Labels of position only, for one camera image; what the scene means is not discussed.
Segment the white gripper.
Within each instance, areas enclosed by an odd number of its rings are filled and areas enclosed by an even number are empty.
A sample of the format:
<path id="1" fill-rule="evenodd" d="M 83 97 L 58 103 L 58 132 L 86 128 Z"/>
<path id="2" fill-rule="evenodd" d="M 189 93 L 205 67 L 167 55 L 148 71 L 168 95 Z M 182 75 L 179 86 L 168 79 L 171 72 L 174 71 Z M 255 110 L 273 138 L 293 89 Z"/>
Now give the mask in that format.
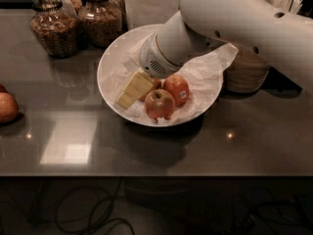
<path id="1" fill-rule="evenodd" d="M 153 88 L 153 77 L 166 79 L 181 69 L 180 66 L 167 61 L 162 55 L 157 46 L 157 35 L 155 33 L 150 35 L 143 43 L 140 50 L 139 64 L 145 72 L 136 71 L 115 101 L 123 109 L 131 107 Z"/>

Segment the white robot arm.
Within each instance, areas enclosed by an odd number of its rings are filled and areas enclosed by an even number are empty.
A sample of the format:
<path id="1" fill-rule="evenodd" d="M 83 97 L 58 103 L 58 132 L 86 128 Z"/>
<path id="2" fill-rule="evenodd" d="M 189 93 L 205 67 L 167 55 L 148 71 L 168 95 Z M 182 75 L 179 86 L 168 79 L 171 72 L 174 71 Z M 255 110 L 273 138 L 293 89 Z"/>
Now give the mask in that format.
<path id="1" fill-rule="evenodd" d="M 116 102 L 129 108 L 153 79 L 178 72 L 185 63 L 225 43 L 238 44 L 313 92 L 313 20 L 264 0 L 180 0 L 179 11 L 143 44 L 139 67 Z"/>

